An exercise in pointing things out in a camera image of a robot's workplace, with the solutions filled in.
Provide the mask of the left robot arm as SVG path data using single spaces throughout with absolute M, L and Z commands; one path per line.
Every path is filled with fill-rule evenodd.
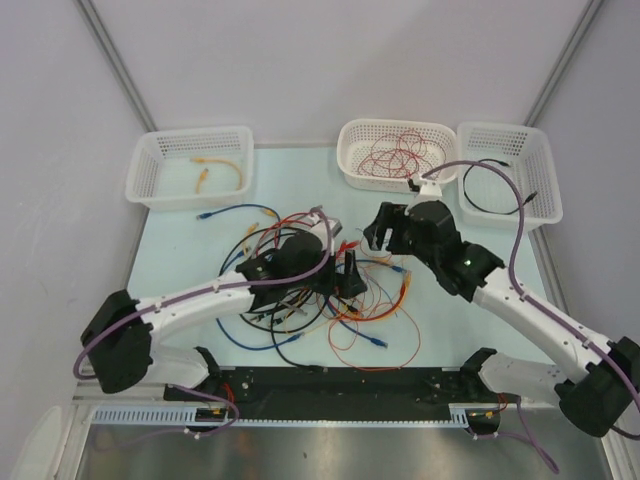
M 316 235 L 298 232 L 281 247 L 238 264 L 218 278 L 169 297 L 134 299 L 110 294 L 82 333 L 79 356 L 105 394 L 143 381 L 187 387 L 197 398 L 214 397 L 220 374 L 203 347 L 169 347 L 166 340 L 189 327 L 228 315 L 271 307 L 294 290 L 352 299 L 367 290 L 351 249 L 337 254 Z

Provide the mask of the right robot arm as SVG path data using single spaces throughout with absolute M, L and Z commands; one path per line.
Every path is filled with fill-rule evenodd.
M 625 410 L 638 403 L 638 344 L 628 337 L 613 341 L 531 294 L 498 256 L 461 238 L 443 202 L 384 202 L 364 236 L 374 251 L 420 260 L 445 291 L 501 318 L 551 361 L 479 351 L 479 366 L 461 376 L 469 399 L 484 401 L 495 392 L 541 401 L 593 437 L 616 430 Z

